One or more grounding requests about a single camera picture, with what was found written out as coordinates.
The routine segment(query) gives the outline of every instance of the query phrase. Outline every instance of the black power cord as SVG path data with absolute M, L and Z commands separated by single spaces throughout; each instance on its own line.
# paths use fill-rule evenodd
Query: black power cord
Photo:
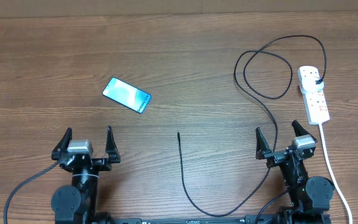
M 31 182 L 32 180 L 42 176 L 43 174 L 45 174 L 46 172 L 50 171 L 51 169 L 53 169 L 57 164 L 59 164 L 59 161 L 55 162 L 53 165 L 51 165 L 50 167 L 44 169 L 43 171 L 39 172 L 38 174 L 35 174 L 34 176 L 28 178 L 27 180 L 23 181 L 22 183 L 20 183 L 17 187 L 15 187 L 15 189 L 13 189 L 13 191 L 11 192 L 11 194 L 9 195 L 9 197 L 6 200 L 5 203 L 5 209 L 4 209 L 4 224 L 7 224 L 7 209 L 9 208 L 9 204 L 11 203 L 11 200 L 13 198 L 13 196 L 16 194 L 16 192 L 22 188 L 23 186 L 25 186 L 26 184 L 28 184 L 29 182 Z
M 277 122 L 276 122 L 276 120 L 275 120 L 273 114 L 270 112 L 270 110 L 269 110 L 258 98 L 256 98 L 255 96 L 251 95 L 247 90 L 245 90 L 243 87 L 240 86 L 240 84 L 239 84 L 239 82 L 238 82 L 238 80 L 237 80 L 237 77 L 236 77 L 236 70 L 237 70 L 238 63 L 240 62 L 240 59 L 242 58 L 242 56 L 244 56 L 244 55 L 247 54 L 247 53 L 254 53 L 253 56 L 251 56 L 251 58 L 248 59 L 248 62 L 246 63 L 246 65 L 244 66 L 244 69 L 243 69 L 243 76 L 244 76 L 244 80 L 245 80 L 247 86 L 248 86 L 254 93 L 256 93 L 256 94 L 258 94 L 259 96 L 264 97 L 264 98 L 266 98 L 266 99 L 270 99 L 270 100 L 280 99 L 281 97 L 283 97 L 283 96 L 287 93 L 288 89 L 291 87 L 292 77 L 293 77 L 292 66 L 290 65 L 289 61 L 288 61 L 287 59 L 285 59 L 284 57 L 279 56 L 279 55 L 277 55 L 277 54 L 275 54 L 275 53 L 265 52 L 265 51 L 263 51 L 263 49 L 265 49 L 265 48 L 268 47 L 270 44 L 272 44 L 272 43 L 274 43 L 274 42 L 276 42 L 276 41 L 278 41 L 278 40 L 286 39 L 286 38 L 290 38 L 290 37 L 307 37 L 307 38 L 312 38 L 312 39 L 314 39 L 315 41 L 317 41 L 317 42 L 320 44 L 320 46 L 321 46 L 321 48 L 322 48 L 322 50 L 323 50 L 323 55 L 324 55 L 324 73 L 323 73 L 323 76 L 322 76 L 318 81 L 316 81 L 316 84 L 320 84 L 320 83 L 323 81 L 323 78 L 324 78 L 325 75 L 326 75 L 326 69 L 327 69 L 327 56 L 326 56 L 326 51 L 325 51 L 325 48 L 324 48 L 323 43 L 321 43 L 321 41 L 318 40 L 316 37 L 313 37 L 313 36 L 310 36 L 310 35 L 289 35 L 289 36 L 279 37 L 279 38 L 277 38 L 277 39 L 275 39 L 275 40 L 270 41 L 268 44 L 264 45 L 264 46 L 263 46 L 261 49 L 259 49 L 259 50 L 248 50 L 248 51 L 242 53 L 242 54 L 240 55 L 240 57 L 237 59 L 236 65 L 234 66 L 234 73 L 233 73 L 233 75 L 234 75 L 234 81 L 236 82 L 237 86 L 238 86 L 244 93 L 247 93 L 250 97 L 252 97 L 252 98 L 253 98 L 254 100 L 256 100 L 259 104 L 261 104 L 261 105 L 265 108 L 265 110 L 267 111 L 267 113 L 269 114 L 270 118 L 271 118 L 272 121 L 273 121 L 273 124 L 274 124 L 275 129 L 276 129 L 275 138 L 274 138 L 274 145 L 273 145 L 273 152 L 275 151 L 275 148 L 276 148 L 276 145 L 277 145 L 277 136 L 278 136 L 278 126 L 277 126 Z M 281 60 L 283 60 L 285 63 L 287 63 L 287 65 L 290 67 L 290 71 L 291 71 L 290 82 L 289 82 L 287 88 L 285 89 L 285 91 L 284 91 L 281 95 L 279 95 L 279 96 L 265 96 L 265 95 L 259 93 L 257 90 L 255 90 L 255 89 L 250 85 L 250 83 L 247 81 L 246 68 L 247 68 L 248 64 L 251 62 L 251 60 L 252 60 L 257 54 L 259 54 L 259 53 L 269 54 L 269 55 L 273 55 L 273 56 L 275 56 L 275 57 L 278 57 L 278 58 L 280 58 Z M 225 217 L 225 216 L 227 216 L 227 215 L 232 214 L 232 213 L 235 212 L 237 209 L 239 209 L 248 199 L 250 199 L 250 198 L 253 196 L 253 194 L 255 194 L 256 191 L 259 190 L 260 186 L 262 186 L 262 184 L 265 182 L 265 180 L 266 180 L 266 178 L 267 178 L 267 176 L 268 176 L 268 174 L 269 174 L 269 172 L 270 172 L 270 168 L 268 168 L 268 169 L 267 169 L 267 172 L 266 172 L 266 174 L 265 174 L 265 176 L 264 176 L 264 178 L 262 179 L 262 181 L 260 182 L 260 184 L 254 189 L 254 191 L 252 191 L 251 194 L 249 194 L 249 195 L 246 197 L 246 199 L 244 199 L 236 208 L 234 208 L 234 209 L 231 210 L 230 212 L 227 212 L 227 213 L 221 214 L 221 215 L 215 215 L 215 214 L 208 213 L 208 212 L 206 212 L 206 211 L 200 209 L 200 208 L 192 201 L 192 199 L 190 198 L 190 196 L 189 196 L 188 193 L 187 193 L 186 186 L 185 186 L 185 179 L 184 179 L 184 177 L 183 177 L 183 159 L 182 159 L 182 155 L 181 155 L 181 144 L 180 144 L 180 134 L 179 134 L 179 133 L 178 133 L 178 141 L 179 141 L 179 155 L 180 155 L 180 168 L 181 168 L 181 182 L 182 182 L 182 185 L 183 185 L 183 190 L 185 191 L 186 196 L 187 196 L 187 199 L 190 201 L 190 203 L 191 203 L 195 208 L 197 208 L 197 210 L 199 210 L 200 212 L 204 213 L 205 215 L 209 215 L 209 216 L 212 216 L 212 217 Z M 262 208 L 262 210 L 261 210 L 261 212 L 259 212 L 258 216 L 260 216 L 260 215 L 263 213 L 263 211 L 264 211 L 264 209 Z

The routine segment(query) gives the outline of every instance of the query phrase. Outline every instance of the robotic arm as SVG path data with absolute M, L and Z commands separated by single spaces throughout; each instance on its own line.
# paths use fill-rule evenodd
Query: robotic arm
M 246 215 L 245 218 L 202 218 L 141 220 L 140 218 L 113 219 L 107 212 L 98 212 L 99 172 L 110 171 L 111 164 L 121 158 L 108 127 L 106 152 L 108 158 L 92 158 L 93 148 L 89 140 L 72 140 L 68 128 L 62 140 L 52 151 L 52 159 L 67 172 L 73 173 L 71 185 L 54 193 L 51 206 L 56 224 L 301 224 L 331 223 L 329 201 L 333 197 L 333 183 L 325 177 L 308 177 L 303 161 L 311 158 L 316 149 L 316 138 L 292 122 L 296 137 L 285 150 L 272 152 L 260 128 L 256 129 L 256 159 L 266 159 L 268 168 L 279 166 L 292 207 L 280 207 L 274 215 Z

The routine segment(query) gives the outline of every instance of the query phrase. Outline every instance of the wall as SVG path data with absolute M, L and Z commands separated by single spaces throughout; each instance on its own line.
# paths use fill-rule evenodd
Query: wall
M 358 0 L 0 0 L 0 18 L 358 10 Z

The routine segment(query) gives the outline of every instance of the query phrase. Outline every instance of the white cable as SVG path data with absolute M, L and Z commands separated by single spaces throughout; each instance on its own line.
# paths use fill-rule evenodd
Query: white cable
M 320 135 L 321 135 L 321 143 L 323 144 L 323 151 L 324 151 L 324 157 L 326 158 L 326 163 L 327 163 L 327 167 L 328 167 L 328 171 L 329 174 L 334 182 L 334 186 L 336 191 L 338 192 L 339 196 L 341 197 L 343 204 L 346 207 L 346 211 L 347 211 L 347 215 L 349 217 L 349 224 L 353 224 L 353 218 L 352 218 L 352 212 L 351 212 L 351 208 L 349 207 L 349 205 L 347 204 L 347 201 L 345 199 L 345 196 L 343 196 L 341 189 L 339 189 L 338 183 L 336 182 L 336 179 L 334 177 L 334 173 L 333 170 L 331 168 L 331 165 L 329 163 L 329 159 L 328 159 L 328 153 L 327 153 L 327 147 L 326 147 L 326 140 L 324 138 L 324 132 L 323 132 L 323 125 L 321 123 L 318 124 L 318 127 L 320 128 Z

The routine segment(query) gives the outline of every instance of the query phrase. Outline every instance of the black cable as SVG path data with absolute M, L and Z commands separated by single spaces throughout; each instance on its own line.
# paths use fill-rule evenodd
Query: black cable
M 326 69 L 327 69 L 327 56 L 326 56 L 326 51 L 325 51 L 325 48 L 324 48 L 324 45 L 323 43 L 321 43 L 321 41 L 319 39 L 317 39 L 316 37 L 313 37 L 313 36 L 310 36 L 310 35 L 289 35 L 289 36 L 284 36 L 284 37 L 279 37 L 275 40 L 272 40 L 270 41 L 268 44 L 264 45 L 261 49 L 259 50 L 248 50 L 244 53 L 242 53 L 240 55 L 240 57 L 237 59 L 237 62 L 236 62 L 236 65 L 234 66 L 234 80 L 236 81 L 236 84 L 237 86 L 244 92 L 244 93 L 247 93 L 250 97 L 252 97 L 254 100 L 256 100 L 258 103 L 260 103 L 264 108 L 265 110 L 267 111 L 267 113 L 269 114 L 270 118 L 272 119 L 273 121 L 273 124 L 275 126 L 275 138 L 274 138 L 274 145 L 273 145 L 273 152 L 275 151 L 275 148 L 276 148 L 276 145 L 277 145 L 277 137 L 278 137 L 278 126 L 277 126 L 277 122 L 273 116 L 273 114 L 270 112 L 270 110 L 258 99 L 256 98 L 255 96 L 251 95 L 247 90 L 245 90 L 243 87 L 240 86 L 238 80 L 237 80 L 237 77 L 236 77 L 236 70 L 237 70 L 237 66 L 238 66 L 238 63 L 240 62 L 240 59 L 242 58 L 242 56 L 244 56 L 245 54 L 247 53 L 255 53 L 253 54 L 253 56 L 251 56 L 250 59 L 248 59 L 248 62 L 246 63 L 246 65 L 244 66 L 244 70 L 243 70 L 243 76 L 244 76 L 244 80 L 245 82 L 247 83 L 247 86 L 256 94 L 258 94 L 259 96 L 261 97 L 264 97 L 264 98 L 267 98 L 267 99 L 270 99 L 270 100 L 277 100 L 281 97 L 283 97 L 287 91 L 289 90 L 289 88 L 291 87 L 291 83 L 292 83 L 292 77 L 293 77 L 293 71 L 292 71 L 292 66 L 290 65 L 289 61 L 287 59 L 285 59 L 284 57 L 282 56 L 279 56 L 275 53 L 271 53 L 271 52 L 265 52 L 265 51 L 262 51 L 263 49 L 265 49 L 266 47 L 268 47 L 270 44 L 278 41 L 278 40 L 281 40 L 281 39 L 285 39 L 285 38 L 290 38 L 290 37 L 308 37 L 308 38 L 312 38 L 314 39 L 315 41 L 317 41 L 322 50 L 323 50 L 323 54 L 324 54 L 324 73 L 323 73 L 323 76 L 316 81 L 316 84 L 320 84 L 322 81 L 323 81 L 323 78 L 325 77 L 326 75 Z M 280 59 L 282 59 L 285 63 L 287 63 L 287 65 L 290 67 L 290 71 L 291 71 L 291 77 L 290 77 L 290 82 L 288 83 L 288 86 L 287 88 L 285 89 L 285 91 L 279 95 L 279 96 L 265 96 L 261 93 L 259 93 L 257 90 L 255 90 L 251 85 L 250 83 L 247 81 L 247 78 L 246 78 L 246 68 L 248 66 L 248 64 L 250 63 L 250 61 L 259 53 L 263 53 L 263 54 L 269 54 L 269 55 L 273 55 L 275 57 L 278 57 Z M 195 207 L 197 208 L 197 210 L 199 210 L 200 212 L 204 213 L 205 215 L 209 215 L 209 216 L 212 216 L 212 217 L 224 217 L 226 215 L 230 215 L 231 213 L 235 212 L 238 208 L 240 208 L 248 199 L 251 198 L 251 196 L 253 196 L 253 194 L 255 194 L 256 191 L 259 190 L 260 186 L 262 186 L 262 184 L 265 182 L 269 172 L 270 172 L 270 168 L 267 169 L 267 172 L 264 176 L 264 178 L 262 179 L 262 181 L 260 182 L 260 184 L 254 189 L 254 191 L 251 192 L 250 195 L 248 195 L 248 197 L 246 199 L 244 199 L 236 208 L 234 208 L 233 210 L 231 210 L 230 212 L 227 212 L 225 214 L 221 214 L 221 215 L 215 215 L 215 214 L 211 214 L 211 213 L 208 213 L 202 209 L 200 209 L 193 201 L 192 199 L 190 198 L 190 196 L 188 195 L 187 193 L 187 190 L 186 190 L 186 186 L 185 186 L 185 180 L 184 180 L 184 177 L 183 177 L 183 159 L 182 159 L 182 155 L 181 155 L 181 145 L 180 145 L 180 134 L 178 133 L 178 141 L 179 141 L 179 154 L 180 154 L 180 167 L 181 167 L 181 181 L 182 181 L 182 185 L 183 185 L 183 190 L 185 191 L 186 193 L 186 196 L 187 196 L 187 199 L 190 201 L 190 203 Z
M 43 171 L 39 172 L 38 174 L 35 174 L 34 176 L 32 176 L 32 177 L 28 178 L 27 180 L 23 181 L 21 184 L 19 184 L 17 187 L 15 187 L 15 189 L 13 189 L 13 191 L 11 192 L 11 194 L 9 195 L 9 197 L 6 200 L 5 209 L 4 209 L 4 224 L 7 224 L 7 209 L 9 208 L 9 204 L 10 204 L 13 196 L 16 194 L 16 192 L 20 188 L 22 188 L 23 186 L 25 186 L 26 184 L 31 182 L 32 180 L 42 176 L 46 172 L 48 172 L 51 169 L 53 169 L 57 164 L 59 164 L 59 161 L 55 162 L 53 165 L 51 165 L 50 167 L 44 169 Z
M 197 208 L 197 210 L 199 210 L 200 212 L 204 213 L 205 215 L 209 215 L 209 216 L 212 216 L 212 217 L 225 217 L 226 215 L 230 215 L 232 214 L 233 212 L 235 212 L 237 209 L 239 209 L 241 207 L 241 205 L 243 205 L 246 201 L 248 201 L 248 199 L 250 199 L 253 194 L 260 188 L 260 186 L 262 186 L 262 184 L 265 182 L 269 172 L 270 172 L 270 168 L 267 169 L 267 172 L 265 174 L 265 177 L 263 178 L 263 180 L 260 182 L 260 184 L 255 188 L 255 190 L 250 194 L 248 195 L 248 197 L 246 199 L 244 199 L 236 208 L 234 208 L 233 210 L 231 210 L 230 212 L 227 212 L 225 214 L 222 214 L 222 215 L 215 215 L 215 214 L 211 214 L 211 213 L 208 213 L 202 209 L 200 209 L 193 201 L 192 199 L 190 198 L 189 194 L 187 193 L 187 190 L 186 190 L 186 186 L 185 186 L 185 178 L 183 177 L 183 159 L 181 157 L 181 145 L 180 145 L 180 134 L 178 133 L 178 141 L 179 141 L 179 155 L 180 155 L 180 170 L 181 170 L 181 183 L 183 185 L 183 190 L 185 190 L 185 193 L 186 193 L 186 196 L 187 196 L 187 199 L 190 201 L 190 203 L 195 207 Z
M 277 201 L 280 197 L 284 196 L 286 193 L 288 193 L 288 189 L 285 190 L 283 193 L 279 194 L 278 196 L 276 196 L 275 198 L 271 199 L 269 202 L 267 202 L 267 204 L 265 206 L 263 206 L 262 209 L 260 209 L 258 215 L 255 218 L 255 224 L 258 224 L 259 221 L 259 217 L 262 215 L 262 213 L 266 210 L 267 207 L 269 207 L 269 205 L 271 205 L 273 202 Z

